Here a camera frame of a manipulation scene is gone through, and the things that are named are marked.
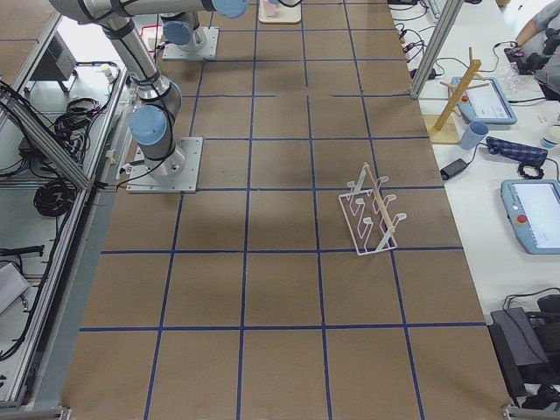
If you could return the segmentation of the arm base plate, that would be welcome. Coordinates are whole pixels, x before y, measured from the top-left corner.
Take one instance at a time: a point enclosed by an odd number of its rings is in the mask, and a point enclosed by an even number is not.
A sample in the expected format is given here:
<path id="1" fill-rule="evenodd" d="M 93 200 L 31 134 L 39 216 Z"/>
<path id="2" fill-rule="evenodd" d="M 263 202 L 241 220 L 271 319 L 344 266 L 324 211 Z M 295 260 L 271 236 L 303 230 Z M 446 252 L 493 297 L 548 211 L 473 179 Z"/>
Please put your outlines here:
<path id="1" fill-rule="evenodd" d="M 163 60 L 170 61 L 214 61 L 219 28 L 216 26 L 199 27 L 192 30 L 182 24 L 164 26 L 167 44 L 164 47 Z"/>
<path id="2" fill-rule="evenodd" d="M 204 139 L 178 137 L 175 151 L 155 170 L 158 162 L 146 160 L 139 146 L 136 158 L 143 163 L 132 167 L 133 178 L 126 185 L 128 193 L 195 193 L 200 172 Z"/>

